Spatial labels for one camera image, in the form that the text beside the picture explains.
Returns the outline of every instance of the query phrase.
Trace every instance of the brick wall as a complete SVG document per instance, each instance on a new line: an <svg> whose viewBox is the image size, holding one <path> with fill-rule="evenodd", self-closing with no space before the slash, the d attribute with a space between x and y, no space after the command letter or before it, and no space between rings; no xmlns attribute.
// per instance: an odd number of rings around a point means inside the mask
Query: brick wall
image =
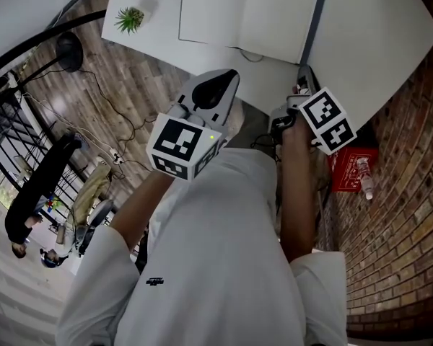
<svg viewBox="0 0 433 346"><path fill-rule="evenodd" d="M433 0L424 2L433 16ZM326 208L337 216L336 240L346 255L348 332L376 340L430 337L433 48L372 124L380 144L375 199L339 193Z"/></svg>

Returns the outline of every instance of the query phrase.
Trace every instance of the person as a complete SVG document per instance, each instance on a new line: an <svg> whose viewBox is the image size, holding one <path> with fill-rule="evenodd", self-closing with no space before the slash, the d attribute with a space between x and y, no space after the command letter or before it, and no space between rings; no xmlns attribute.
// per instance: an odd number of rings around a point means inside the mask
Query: person
<svg viewBox="0 0 433 346"><path fill-rule="evenodd" d="M43 157L24 183L5 217L5 229L17 258L26 255L25 240L35 224L42 221L40 210L51 197L74 151L82 142L74 133L63 135Z"/></svg>
<svg viewBox="0 0 433 346"><path fill-rule="evenodd" d="M106 193L110 184L110 166L101 157L97 157L97 166L80 189L70 209L62 229L64 236L62 243L55 243L54 249L46 252L40 250L41 260L44 266L56 268L63 264L74 248L77 236L84 236L88 227L88 215L93 204L101 194Z"/></svg>
<svg viewBox="0 0 433 346"><path fill-rule="evenodd" d="M111 225L97 229L57 345L347 343L344 256L311 253L310 129L299 118L282 134L279 241L272 148L253 144L267 118L244 108L239 134L194 181L154 171ZM151 237L153 215L160 230L140 275L130 252L149 219Z"/></svg>

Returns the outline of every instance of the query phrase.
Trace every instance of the gray pants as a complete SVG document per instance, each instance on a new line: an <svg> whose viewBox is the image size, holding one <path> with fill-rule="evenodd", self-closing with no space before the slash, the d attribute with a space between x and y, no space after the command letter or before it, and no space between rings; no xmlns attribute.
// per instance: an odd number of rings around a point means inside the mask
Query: gray pants
<svg viewBox="0 0 433 346"><path fill-rule="evenodd" d="M242 127L226 147L254 148L274 158L273 141L268 134L269 116L246 102L242 102L242 110L244 112Z"/></svg>

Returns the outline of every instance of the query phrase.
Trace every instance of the blank white page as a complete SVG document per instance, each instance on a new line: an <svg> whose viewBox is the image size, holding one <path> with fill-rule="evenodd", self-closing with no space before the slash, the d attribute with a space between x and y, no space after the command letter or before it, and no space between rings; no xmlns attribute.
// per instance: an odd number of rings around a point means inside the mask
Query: blank white page
<svg viewBox="0 0 433 346"><path fill-rule="evenodd" d="M299 63L317 0L245 0L239 47Z"/></svg>
<svg viewBox="0 0 433 346"><path fill-rule="evenodd" d="M237 46L245 0L183 0L180 39Z"/></svg>

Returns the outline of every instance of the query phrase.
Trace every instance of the person sitting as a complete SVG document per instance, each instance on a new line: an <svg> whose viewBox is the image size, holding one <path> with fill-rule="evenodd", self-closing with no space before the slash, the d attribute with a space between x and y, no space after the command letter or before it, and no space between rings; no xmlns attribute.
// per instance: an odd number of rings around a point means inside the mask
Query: person sitting
<svg viewBox="0 0 433 346"><path fill-rule="evenodd" d="M98 164L95 170L88 177L87 181L82 186L77 194L77 197L69 211L68 217L64 225L60 226L62 230L61 240L56 239L54 249L46 252L44 249L40 250L42 264L48 268L59 267L63 264L64 260L69 257L69 253L73 250L75 244L80 244L84 238L89 227L88 215L93 207L96 199L103 193L106 193L109 185L110 167L108 163L101 158L97 157ZM112 207L112 202L107 201L108 204L98 204L99 208L105 213L101 212L102 219L107 215Z"/></svg>
<svg viewBox="0 0 433 346"><path fill-rule="evenodd" d="M35 224L42 221L40 209L56 189L74 151L82 147L79 135L67 133L50 148L40 165L24 183L5 218L5 229L17 258L26 255L25 240Z"/></svg>

